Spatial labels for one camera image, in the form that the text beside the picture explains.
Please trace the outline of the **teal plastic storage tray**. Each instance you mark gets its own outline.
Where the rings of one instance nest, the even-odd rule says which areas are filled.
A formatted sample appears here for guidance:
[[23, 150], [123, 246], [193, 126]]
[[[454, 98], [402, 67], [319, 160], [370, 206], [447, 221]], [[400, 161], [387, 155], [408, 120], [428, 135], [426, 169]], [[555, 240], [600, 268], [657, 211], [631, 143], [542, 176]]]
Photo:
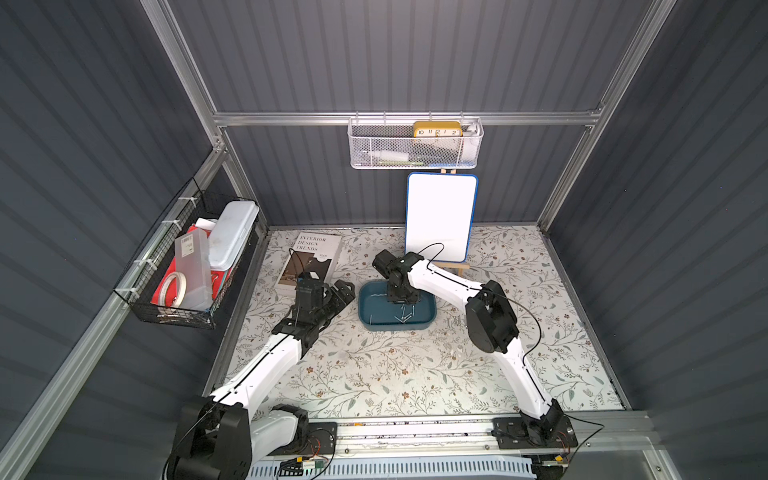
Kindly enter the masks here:
[[422, 293], [415, 304], [393, 303], [387, 298], [387, 282], [371, 281], [358, 294], [358, 318], [374, 332], [423, 330], [437, 317], [435, 297]]

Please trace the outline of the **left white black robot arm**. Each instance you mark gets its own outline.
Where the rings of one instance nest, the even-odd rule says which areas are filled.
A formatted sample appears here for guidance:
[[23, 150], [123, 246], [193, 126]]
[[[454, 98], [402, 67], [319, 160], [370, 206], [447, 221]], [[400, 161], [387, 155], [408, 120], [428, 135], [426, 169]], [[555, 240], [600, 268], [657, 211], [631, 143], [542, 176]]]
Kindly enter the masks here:
[[320, 333], [356, 298], [355, 286], [299, 277], [294, 304], [262, 350], [230, 381], [181, 410], [163, 479], [245, 479], [253, 462], [275, 450], [302, 449], [308, 414], [279, 405], [255, 419], [277, 382], [309, 352]]

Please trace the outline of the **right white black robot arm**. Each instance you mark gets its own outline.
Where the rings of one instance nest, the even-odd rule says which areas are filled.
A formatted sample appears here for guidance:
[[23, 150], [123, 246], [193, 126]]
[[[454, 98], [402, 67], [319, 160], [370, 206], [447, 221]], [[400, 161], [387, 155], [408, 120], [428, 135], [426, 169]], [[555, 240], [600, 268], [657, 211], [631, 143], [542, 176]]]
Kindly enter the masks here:
[[397, 257], [383, 250], [373, 267], [386, 279], [392, 303], [414, 303], [427, 292], [462, 309], [469, 339], [492, 355], [512, 387], [529, 442], [546, 446], [553, 440], [564, 412], [526, 359], [517, 316], [498, 282], [462, 278], [416, 252]]

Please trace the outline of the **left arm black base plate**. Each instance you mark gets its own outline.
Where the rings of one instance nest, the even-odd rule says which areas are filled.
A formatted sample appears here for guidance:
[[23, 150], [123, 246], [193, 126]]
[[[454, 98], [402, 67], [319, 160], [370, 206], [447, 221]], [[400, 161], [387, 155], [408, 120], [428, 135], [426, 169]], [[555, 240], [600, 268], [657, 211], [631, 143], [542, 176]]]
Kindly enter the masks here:
[[268, 456], [311, 456], [312, 454], [328, 456], [335, 452], [337, 433], [337, 422], [309, 422], [298, 428], [291, 442], [272, 450]]

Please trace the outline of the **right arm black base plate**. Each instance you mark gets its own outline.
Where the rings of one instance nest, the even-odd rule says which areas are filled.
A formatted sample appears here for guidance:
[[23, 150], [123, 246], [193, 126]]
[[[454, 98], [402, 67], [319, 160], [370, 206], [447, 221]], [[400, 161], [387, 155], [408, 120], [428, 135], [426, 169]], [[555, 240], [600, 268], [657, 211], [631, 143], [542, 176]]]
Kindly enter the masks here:
[[490, 435], [502, 450], [575, 449], [578, 439], [570, 420], [565, 415], [556, 416], [554, 420], [531, 420], [524, 415], [496, 417], [492, 420]]

